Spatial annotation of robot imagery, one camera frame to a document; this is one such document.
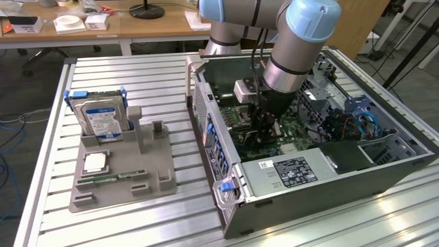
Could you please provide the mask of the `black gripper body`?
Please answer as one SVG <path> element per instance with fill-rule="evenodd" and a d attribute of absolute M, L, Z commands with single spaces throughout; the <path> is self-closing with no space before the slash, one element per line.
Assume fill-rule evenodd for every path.
<path fill-rule="evenodd" d="M 296 92 L 280 93 L 269 90 L 260 93 L 257 107 L 276 118 L 280 118 L 284 112 L 288 110 L 292 101 L 296 98 Z"/>

